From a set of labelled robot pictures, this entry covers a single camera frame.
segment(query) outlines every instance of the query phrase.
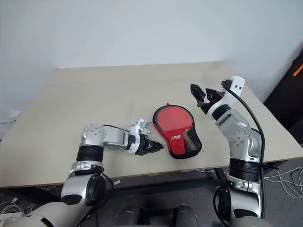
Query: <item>floor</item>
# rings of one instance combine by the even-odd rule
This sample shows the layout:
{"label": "floor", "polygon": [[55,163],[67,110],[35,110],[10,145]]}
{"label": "floor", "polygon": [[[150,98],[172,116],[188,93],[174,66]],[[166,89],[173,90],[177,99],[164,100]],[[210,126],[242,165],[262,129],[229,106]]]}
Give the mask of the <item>floor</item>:
{"label": "floor", "polygon": [[[288,171],[296,167],[303,166],[303,159],[294,159],[285,162],[280,166],[280,172]],[[191,171],[186,173],[171,173],[163,175],[140,176],[132,178],[122,178],[121,183],[116,187],[124,187],[136,184],[158,183],[174,180],[192,178],[215,177],[214,173],[201,173]],[[296,227],[303,226],[303,200],[293,199],[283,191],[280,183],[266,181],[266,220],[275,227]],[[221,226],[214,213],[212,199],[216,187],[206,187],[192,190],[166,192],[147,196],[137,196],[130,198],[111,199],[105,206],[98,209],[98,219],[100,227],[109,227],[114,216],[121,210],[131,205],[138,205],[146,210],[159,210],[178,207],[180,204],[189,205],[197,214],[200,227]],[[1,202],[11,201],[8,195],[1,194]],[[25,209],[30,204],[27,201],[18,200]],[[151,219],[151,224],[171,226],[172,216],[159,216]],[[94,216],[86,220],[82,227],[94,227]]]}

